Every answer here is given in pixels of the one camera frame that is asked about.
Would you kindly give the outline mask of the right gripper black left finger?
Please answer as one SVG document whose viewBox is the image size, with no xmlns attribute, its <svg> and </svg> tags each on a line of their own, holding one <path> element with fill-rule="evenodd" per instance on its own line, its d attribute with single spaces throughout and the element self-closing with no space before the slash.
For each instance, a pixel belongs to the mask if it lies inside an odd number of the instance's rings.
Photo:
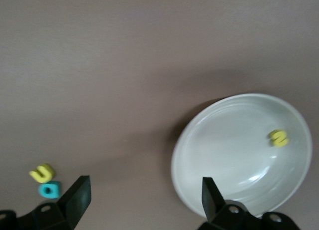
<svg viewBox="0 0 319 230">
<path fill-rule="evenodd" d="M 80 176 L 55 202 L 38 205 L 17 219 L 19 230 L 73 230 L 91 202 L 89 176 Z"/>
</svg>

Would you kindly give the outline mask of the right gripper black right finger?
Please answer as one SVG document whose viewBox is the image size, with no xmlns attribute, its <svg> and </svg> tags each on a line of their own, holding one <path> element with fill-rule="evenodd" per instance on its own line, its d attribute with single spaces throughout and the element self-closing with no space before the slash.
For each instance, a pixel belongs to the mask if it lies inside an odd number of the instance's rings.
<svg viewBox="0 0 319 230">
<path fill-rule="evenodd" d="M 202 205 L 207 221 L 201 230 L 261 230 L 262 221 L 243 203 L 226 200 L 211 177 L 202 179 Z"/>
</svg>

